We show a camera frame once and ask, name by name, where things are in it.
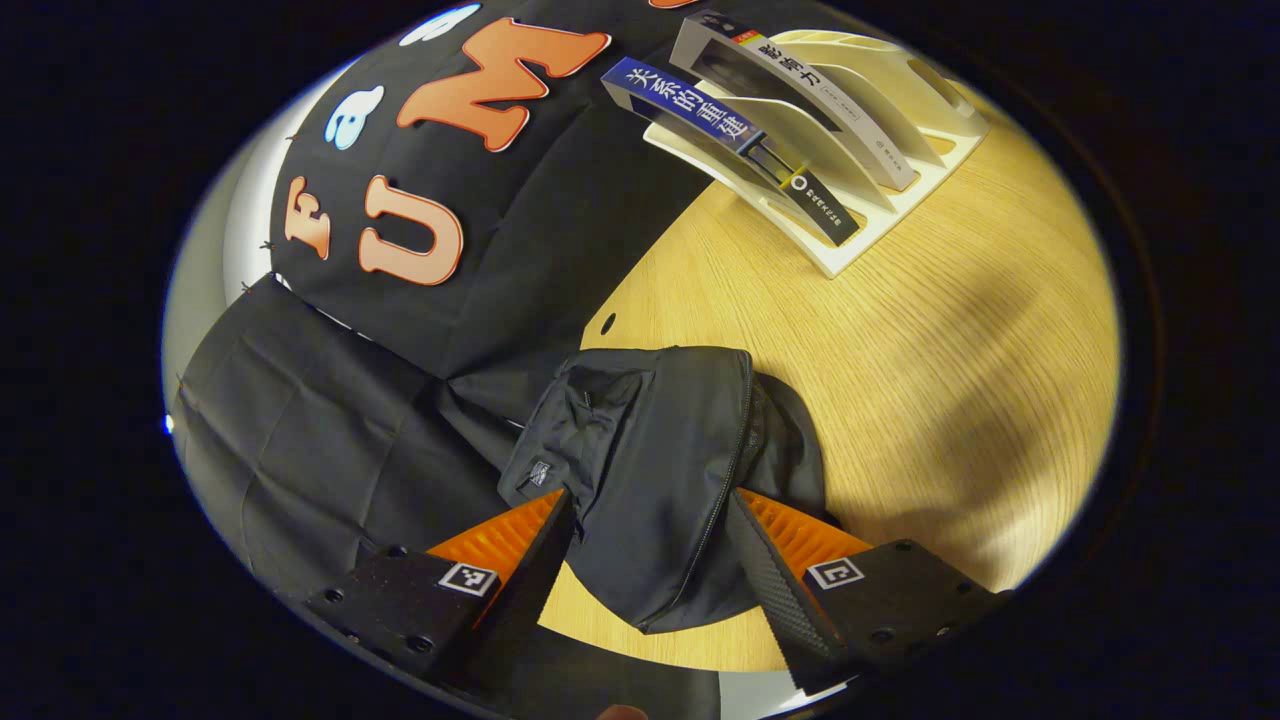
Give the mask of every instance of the wooden table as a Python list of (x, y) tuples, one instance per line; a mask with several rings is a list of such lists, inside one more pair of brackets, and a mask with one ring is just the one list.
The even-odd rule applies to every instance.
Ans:
[[(1116, 402), (1117, 313), (1052, 161), (959, 90), (991, 133), (838, 278), (713, 184), (600, 307), (582, 347), (750, 351), (805, 398), (827, 506), (847, 530), (873, 544), (915, 538), (1000, 591), (1053, 548), (1093, 479)], [(646, 637), (567, 565), (541, 624), (672, 665), (786, 667), (758, 607)]]

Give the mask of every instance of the black background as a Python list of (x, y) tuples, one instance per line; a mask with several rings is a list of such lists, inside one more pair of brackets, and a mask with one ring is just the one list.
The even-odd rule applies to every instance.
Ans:
[[(855, 716), (1276, 712), (1275, 152), (1261, 131), (1275, 128), (1277, 23), (1265, 5), (852, 8), (961, 76), (1028, 87), (1078, 135), (1146, 231), (1165, 337), (1148, 470), (1101, 544), (1078, 548), (1083, 569)], [(9, 716), (449, 716), (260, 589), (160, 432), (166, 275), (205, 187), (289, 97), (428, 12), (119, 3), (5, 19), (5, 68), (22, 81), (3, 136)]]

